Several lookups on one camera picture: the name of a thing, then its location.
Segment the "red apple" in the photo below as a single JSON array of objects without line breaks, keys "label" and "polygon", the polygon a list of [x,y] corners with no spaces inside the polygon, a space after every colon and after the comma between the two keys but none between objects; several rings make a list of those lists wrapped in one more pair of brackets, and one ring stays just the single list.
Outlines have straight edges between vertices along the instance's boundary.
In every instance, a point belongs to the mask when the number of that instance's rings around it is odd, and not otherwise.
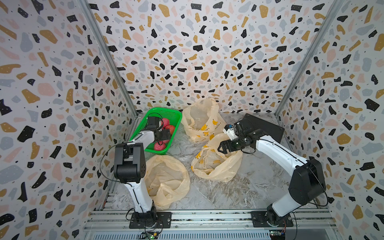
[{"label": "red apple", "polygon": [[154,151],[163,151],[167,147],[166,143],[164,142],[157,142],[154,145]]},{"label": "red apple", "polygon": [[173,126],[173,125],[168,125],[168,126],[165,127],[165,129],[166,129],[166,130],[169,130],[170,133],[171,133],[171,135],[173,135],[173,134],[174,134],[174,131],[175,131],[175,126]]},{"label": "red apple", "polygon": [[167,127],[168,125],[170,125],[170,121],[169,119],[167,118],[162,118],[162,124],[163,124],[163,127]]}]

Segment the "beige plastic bag with apples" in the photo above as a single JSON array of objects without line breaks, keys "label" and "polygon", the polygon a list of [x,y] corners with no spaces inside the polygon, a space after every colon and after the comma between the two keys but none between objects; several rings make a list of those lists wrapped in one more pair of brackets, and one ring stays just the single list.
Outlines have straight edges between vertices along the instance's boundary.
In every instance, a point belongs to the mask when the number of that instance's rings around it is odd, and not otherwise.
[{"label": "beige plastic bag with apples", "polygon": [[155,155],[147,162],[147,192],[159,210],[183,199],[190,191],[190,177],[181,161],[168,155]]}]

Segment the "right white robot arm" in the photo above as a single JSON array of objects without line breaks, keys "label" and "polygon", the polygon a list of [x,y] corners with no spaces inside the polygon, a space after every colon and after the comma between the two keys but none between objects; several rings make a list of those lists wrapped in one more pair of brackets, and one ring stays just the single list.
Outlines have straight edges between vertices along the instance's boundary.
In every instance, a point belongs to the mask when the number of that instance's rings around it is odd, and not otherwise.
[{"label": "right white robot arm", "polygon": [[230,138],[222,141],[218,151],[227,154],[251,147],[270,157],[290,176],[288,193],[267,207],[269,222],[278,221],[292,211],[326,194],[322,164],[307,160],[288,150],[261,129],[244,128],[240,122],[226,125],[223,132]]}]

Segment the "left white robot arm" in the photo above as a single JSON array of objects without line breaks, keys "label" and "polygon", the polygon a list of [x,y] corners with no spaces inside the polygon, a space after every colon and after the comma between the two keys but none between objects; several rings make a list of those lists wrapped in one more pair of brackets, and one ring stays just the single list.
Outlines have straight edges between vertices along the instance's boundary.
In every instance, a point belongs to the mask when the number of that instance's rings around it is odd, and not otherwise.
[{"label": "left white robot arm", "polygon": [[167,141],[171,137],[170,130],[144,129],[129,142],[115,146],[114,177],[128,189],[133,199],[133,223],[152,226],[158,219],[144,181],[147,170],[145,149],[152,143]]}]

